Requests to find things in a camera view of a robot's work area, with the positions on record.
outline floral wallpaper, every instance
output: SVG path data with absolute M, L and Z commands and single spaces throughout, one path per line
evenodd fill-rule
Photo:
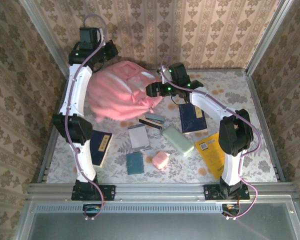
M 34 0 L 63 60 L 87 14 L 106 21 L 123 58 L 154 69 L 164 55 L 190 69 L 242 68 L 279 0 Z M 103 27 L 97 18 L 88 26 Z
M 0 1 L 0 240 L 14 235 L 64 82 L 18 0 Z
M 300 197 L 300 0 L 253 73 L 283 173 Z

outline grey notebook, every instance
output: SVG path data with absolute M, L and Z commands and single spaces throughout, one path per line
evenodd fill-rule
M 150 143 L 144 124 L 128 127 L 132 151 L 134 153 L 150 149 Z

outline blue notebook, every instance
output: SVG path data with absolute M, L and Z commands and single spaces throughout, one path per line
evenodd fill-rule
M 112 133 L 93 130 L 90 139 L 90 152 L 92 164 L 102 167 L 112 140 Z
M 132 174 L 143 174 L 144 169 L 144 158 L 142 152 L 134 152 L 126 155 L 126 168 L 128 175 Z
M 208 131 L 205 113 L 192 103 L 179 105 L 183 134 L 204 133 Z

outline card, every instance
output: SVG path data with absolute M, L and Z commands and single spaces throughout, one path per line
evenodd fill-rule
M 134 153 L 150 149 L 146 126 L 138 124 L 128 127 L 132 151 Z
M 128 175 L 143 174 L 144 158 L 141 152 L 134 152 L 126 155 L 126 168 Z

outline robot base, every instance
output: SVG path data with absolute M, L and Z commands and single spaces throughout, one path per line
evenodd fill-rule
M 101 192 L 103 193 L 103 198 L 105 201 L 114 201 L 116 195 L 116 186 L 115 185 L 99 185 L 97 176 L 93 180 L 96 183 Z M 72 189 L 72 201 L 101 201 L 101 196 L 90 182 L 81 182 L 76 180 L 75 185 Z
M 249 200 L 249 190 L 247 185 L 241 181 L 236 185 L 229 186 L 220 178 L 219 184 L 206 184 L 203 186 L 204 198 L 206 201 L 209 200 Z

